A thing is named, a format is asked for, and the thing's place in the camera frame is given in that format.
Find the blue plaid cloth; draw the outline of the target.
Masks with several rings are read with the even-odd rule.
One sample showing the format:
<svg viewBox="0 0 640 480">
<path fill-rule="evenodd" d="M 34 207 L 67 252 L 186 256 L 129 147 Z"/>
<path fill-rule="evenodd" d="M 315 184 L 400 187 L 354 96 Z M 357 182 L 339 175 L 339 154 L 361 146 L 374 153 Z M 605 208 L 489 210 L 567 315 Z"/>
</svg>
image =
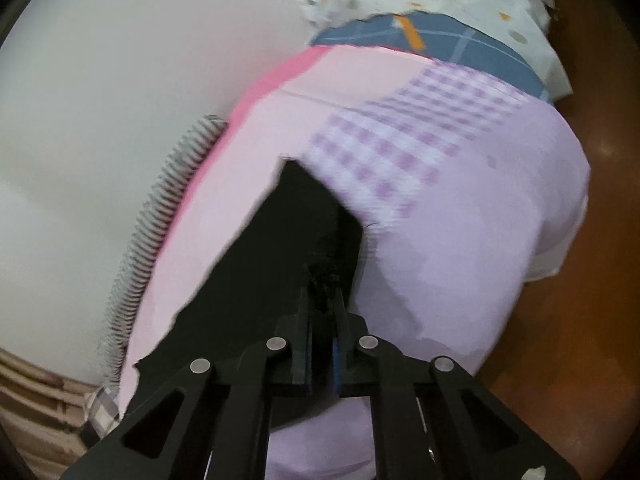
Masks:
<svg viewBox="0 0 640 480">
<path fill-rule="evenodd" d="M 444 14 L 378 15 L 322 30 L 310 43 L 384 47 L 437 58 L 491 74 L 544 102 L 551 101 L 546 86 L 521 55 Z"/>
</svg>

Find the black pants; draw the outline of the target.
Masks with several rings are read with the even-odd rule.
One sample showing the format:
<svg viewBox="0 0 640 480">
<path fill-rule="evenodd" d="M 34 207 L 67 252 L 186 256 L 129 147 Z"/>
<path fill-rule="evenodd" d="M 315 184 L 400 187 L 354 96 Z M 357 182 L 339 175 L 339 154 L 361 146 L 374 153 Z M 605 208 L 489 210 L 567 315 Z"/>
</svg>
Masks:
<svg viewBox="0 0 640 480">
<path fill-rule="evenodd" d="M 192 360 L 231 360 L 272 337 L 280 318 L 296 312 L 306 271 L 316 261 L 329 260 L 348 297 L 362 234 L 359 221 L 321 182 L 286 160 L 277 185 L 169 333 L 137 362 L 130 411 Z"/>
</svg>

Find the pink purple checkered bedsheet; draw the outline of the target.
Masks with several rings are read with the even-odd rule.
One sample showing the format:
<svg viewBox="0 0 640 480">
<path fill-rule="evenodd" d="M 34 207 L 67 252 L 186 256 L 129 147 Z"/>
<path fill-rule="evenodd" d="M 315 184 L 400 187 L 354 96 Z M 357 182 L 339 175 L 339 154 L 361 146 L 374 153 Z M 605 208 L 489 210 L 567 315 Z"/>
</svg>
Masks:
<svg viewBox="0 0 640 480">
<path fill-rule="evenodd" d="M 523 285 L 560 270 L 589 162 L 556 109 L 479 70 L 382 47 L 311 47 L 263 76 L 177 205 L 120 376 L 129 411 L 168 374 L 158 347 L 220 344 L 179 321 L 296 160 L 361 222 L 355 310 L 419 359 L 486 360 Z"/>
</svg>

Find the plaid pillow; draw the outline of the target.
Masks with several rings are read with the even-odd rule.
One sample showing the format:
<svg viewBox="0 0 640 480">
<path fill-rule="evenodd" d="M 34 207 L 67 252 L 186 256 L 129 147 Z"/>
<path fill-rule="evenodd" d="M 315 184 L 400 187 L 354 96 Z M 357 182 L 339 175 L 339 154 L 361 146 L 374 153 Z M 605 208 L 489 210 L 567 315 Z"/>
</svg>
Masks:
<svg viewBox="0 0 640 480">
<path fill-rule="evenodd" d="M 120 421 L 117 406 L 117 390 L 110 385 L 99 386 L 85 395 L 85 420 L 96 435 L 103 439 Z"/>
</svg>

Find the beige striped curtain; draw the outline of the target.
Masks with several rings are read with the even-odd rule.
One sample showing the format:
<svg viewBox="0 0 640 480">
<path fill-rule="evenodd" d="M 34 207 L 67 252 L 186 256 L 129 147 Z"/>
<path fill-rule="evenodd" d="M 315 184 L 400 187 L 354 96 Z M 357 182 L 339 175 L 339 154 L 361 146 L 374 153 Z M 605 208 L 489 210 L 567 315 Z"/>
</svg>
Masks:
<svg viewBox="0 0 640 480">
<path fill-rule="evenodd" d="M 80 428 L 95 391 L 1 351 L 1 426 L 37 478 L 60 478 L 87 451 Z"/>
</svg>

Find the grey white striped blanket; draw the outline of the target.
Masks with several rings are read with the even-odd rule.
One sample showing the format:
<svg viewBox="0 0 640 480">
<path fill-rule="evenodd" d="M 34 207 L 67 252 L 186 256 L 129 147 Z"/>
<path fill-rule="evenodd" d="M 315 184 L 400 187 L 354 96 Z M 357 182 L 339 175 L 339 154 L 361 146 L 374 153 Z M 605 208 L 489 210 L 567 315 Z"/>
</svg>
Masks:
<svg viewBox="0 0 640 480">
<path fill-rule="evenodd" d="M 217 115 L 205 115 L 186 130 L 163 162 L 134 222 L 122 256 L 98 343 L 104 382 L 120 381 L 132 326 L 160 250 L 194 176 L 228 128 Z"/>
</svg>

